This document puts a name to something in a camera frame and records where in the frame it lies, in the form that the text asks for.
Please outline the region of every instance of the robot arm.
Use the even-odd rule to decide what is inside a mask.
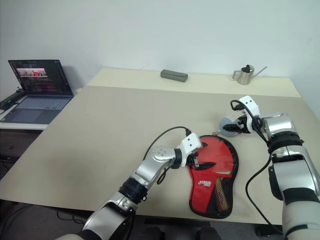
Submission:
[[[319,239],[320,177],[294,123],[286,113],[260,114],[250,96],[237,102],[232,109],[243,111],[243,115],[223,130],[254,133],[259,127],[266,134],[272,160],[268,169],[271,191],[283,201],[283,235],[288,240]]]
[[[189,134],[177,148],[153,147],[119,190],[89,217],[78,235],[68,234],[57,240],[127,239],[138,204],[147,199],[148,190],[161,173],[185,166],[188,156],[201,147],[195,133]]]

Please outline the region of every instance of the laptop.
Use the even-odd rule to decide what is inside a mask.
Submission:
[[[9,60],[23,99],[2,123],[49,124],[73,98],[59,60]]]

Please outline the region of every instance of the gray eraser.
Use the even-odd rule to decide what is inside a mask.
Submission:
[[[163,69],[160,72],[160,76],[164,79],[171,79],[179,82],[185,82],[188,79],[188,74],[182,73],[182,72],[176,72],[176,71],[170,71]]]

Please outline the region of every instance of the laptop screen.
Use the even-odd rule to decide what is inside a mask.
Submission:
[[[73,96],[59,60],[9,60],[26,94]]]

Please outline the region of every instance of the touchpad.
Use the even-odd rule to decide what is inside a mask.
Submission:
[[[12,121],[18,123],[33,123],[42,112],[42,110],[21,110]]]

